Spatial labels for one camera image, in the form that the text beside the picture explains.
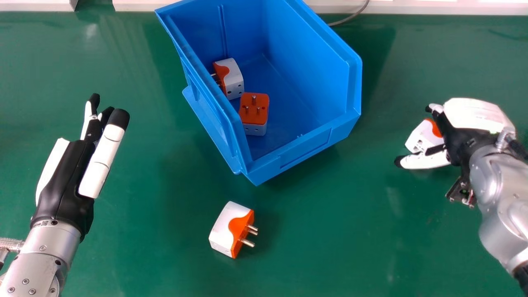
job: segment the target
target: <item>robotic arm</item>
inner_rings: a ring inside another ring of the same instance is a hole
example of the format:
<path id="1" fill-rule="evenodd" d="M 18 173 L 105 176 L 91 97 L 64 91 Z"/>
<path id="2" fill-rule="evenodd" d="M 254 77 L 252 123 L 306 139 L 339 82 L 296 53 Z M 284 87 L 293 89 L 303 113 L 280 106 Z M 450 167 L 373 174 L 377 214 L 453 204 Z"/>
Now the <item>robotic arm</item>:
<path id="1" fill-rule="evenodd" d="M 430 104 L 426 119 L 406 142 L 412 154 L 396 158 L 404 169 L 461 168 L 450 201 L 482 213 L 480 241 L 528 296 L 528 154 L 512 122 L 491 103 L 453 98 Z"/>
<path id="2" fill-rule="evenodd" d="M 60 138 L 46 162 L 36 190 L 36 212 L 23 242 L 0 238 L 0 296 L 59 296 L 77 247 L 93 222 L 93 203 L 110 171 L 130 115 L 109 107 L 99 115 L 100 97 L 86 103 L 80 140 Z"/>

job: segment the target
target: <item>green tabletop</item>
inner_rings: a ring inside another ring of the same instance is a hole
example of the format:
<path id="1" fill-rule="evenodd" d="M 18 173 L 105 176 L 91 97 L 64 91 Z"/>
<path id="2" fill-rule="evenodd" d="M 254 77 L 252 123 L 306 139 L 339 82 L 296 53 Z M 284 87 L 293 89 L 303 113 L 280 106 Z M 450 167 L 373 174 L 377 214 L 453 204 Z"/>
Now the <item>green tabletop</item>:
<path id="1" fill-rule="evenodd" d="M 480 244 L 479 211 L 444 198 L 458 169 L 393 159 L 424 106 L 455 96 L 500 104 L 528 138 L 528 18 L 361 15 L 337 28 L 364 62 L 362 117 L 255 187 L 183 98 L 155 15 L 78 10 L 0 14 L 0 236 L 27 235 L 48 154 L 78 139 L 93 92 L 131 114 L 64 296 L 521 296 Z M 208 242 L 230 200 L 260 229 L 236 260 Z"/>

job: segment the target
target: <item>white and orange plug adapter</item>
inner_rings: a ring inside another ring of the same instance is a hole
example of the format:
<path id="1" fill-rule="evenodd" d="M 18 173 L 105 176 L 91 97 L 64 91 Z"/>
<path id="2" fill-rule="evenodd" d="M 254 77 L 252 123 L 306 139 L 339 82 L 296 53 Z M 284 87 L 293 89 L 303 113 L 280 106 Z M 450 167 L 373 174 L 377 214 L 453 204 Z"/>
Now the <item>white and orange plug adapter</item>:
<path id="1" fill-rule="evenodd" d="M 246 239 L 248 233 L 257 235 L 258 229 L 253 226 L 254 213 L 252 209 L 229 201 L 209 234 L 211 247 L 220 253 L 236 258 L 245 244 L 254 247 L 255 244 Z"/>

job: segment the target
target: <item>blue plastic bin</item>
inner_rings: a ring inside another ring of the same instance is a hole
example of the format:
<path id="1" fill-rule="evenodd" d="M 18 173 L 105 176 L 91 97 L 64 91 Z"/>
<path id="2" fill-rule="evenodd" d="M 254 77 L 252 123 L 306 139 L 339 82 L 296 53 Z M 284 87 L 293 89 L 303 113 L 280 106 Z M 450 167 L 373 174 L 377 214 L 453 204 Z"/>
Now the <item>blue plastic bin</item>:
<path id="1" fill-rule="evenodd" d="M 182 60 L 183 95 L 235 174 L 259 185 L 346 138 L 361 114 L 360 57 L 302 0 L 183 0 L 156 10 Z M 211 77 L 234 58 L 270 98 L 265 136 Z"/>

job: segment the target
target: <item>gray cable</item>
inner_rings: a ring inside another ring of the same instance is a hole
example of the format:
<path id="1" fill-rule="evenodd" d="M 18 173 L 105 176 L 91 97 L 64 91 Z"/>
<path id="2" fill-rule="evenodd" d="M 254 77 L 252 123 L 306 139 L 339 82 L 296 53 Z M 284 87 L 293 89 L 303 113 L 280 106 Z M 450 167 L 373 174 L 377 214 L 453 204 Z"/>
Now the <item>gray cable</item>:
<path id="1" fill-rule="evenodd" d="M 365 0 L 365 4 L 363 4 L 363 6 L 361 6 L 360 10 L 356 11 L 352 15 L 350 15 L 350 16 L 348 16 L 348 17 L 346 17 L 346 18 L 344 18 L 344 19 L 342 19 L 340 21 L 330 23 L 330 24 L 328 24 L 328 26 L 330 26 L 330 27 L 338 26 L 338 25 L 346 23 L 346 22 L 350 21 L 351 19 L 357 17 L 360 13 L 363 12 L 363 10 L 365 10 L 365 8 L 369 4 L 369 2 L 370 2 L 370 0 Z"/>

